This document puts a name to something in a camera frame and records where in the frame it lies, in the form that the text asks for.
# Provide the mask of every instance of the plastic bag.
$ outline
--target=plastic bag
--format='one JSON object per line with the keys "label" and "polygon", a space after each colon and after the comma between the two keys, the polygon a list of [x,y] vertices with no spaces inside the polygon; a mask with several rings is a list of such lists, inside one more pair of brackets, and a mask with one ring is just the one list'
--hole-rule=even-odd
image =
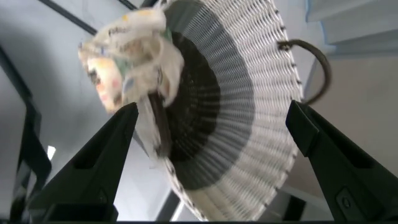
{"label": "plastic bag", "polygon": [[130,12],[83,43],[79,58],[109,113],[136,102],[136,131],[149,157],[160,145],[148,93],[158,91],[164,106],[177,96],[183,57],[171,43],[161,8]]}

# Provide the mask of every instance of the table surface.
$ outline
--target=table surface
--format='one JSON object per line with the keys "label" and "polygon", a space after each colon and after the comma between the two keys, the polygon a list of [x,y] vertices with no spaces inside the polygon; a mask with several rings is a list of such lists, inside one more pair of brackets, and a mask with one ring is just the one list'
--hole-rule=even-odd
{"label": "table surface", "polygon": [[8,219],[13,198],[26,106],[0,67],[0,218]]}

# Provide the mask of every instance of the black cable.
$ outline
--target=black cable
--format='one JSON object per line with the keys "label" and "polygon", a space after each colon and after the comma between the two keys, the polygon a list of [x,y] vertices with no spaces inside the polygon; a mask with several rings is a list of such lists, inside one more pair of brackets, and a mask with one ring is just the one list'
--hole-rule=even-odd
{"label": "black cable", "polygon": [[128,0],[118,0],[118,1],[130,10],[137,9],[137,7],[135,5],[133,5],[131,2],[129,2]]}
{"label": "black cable", "polygon": [[92,28],[92,26],[88,25],[87,23],[83,22],[81,19],[74,16],[72,13],[65,10],[63,7],[59,6],[57,3],[50,1],[50,0],[38,0],[41,3],[45,4],[49,8],[53,9],[55,12],[59,13],[64,18],[68,19],[70,22],[74,23],[76,26],[82,28],[83,30],[87,31],[87,33],[91,35],[95,35],[97,30]]}
{"label": "black cable", "polygon": [[315,56],[315,58],[320,62],[322,69],[323,69],[323,74],[325,76],[323,85],[322,85],[321,89],[318,91],[318,93],[315,94],[315,96],[311,97],[306,102],[304,102],[307,105],[311,105],[311,104],[317,102],[320,98],[322,98],[325,95],[325,93],[329,90],[329,87],[331,84],[331,67],[330,67],[328,59],[321,52],[321,50],[319,50],[314,45],[309,44],[306,41],[295,39],[295,40],[278,42],[278,46],[279,46],[280,50],[288,50],[288,49],[292,48],[294,45],[298,45],[298,46],[304,48],[305,50],[311,52]]}

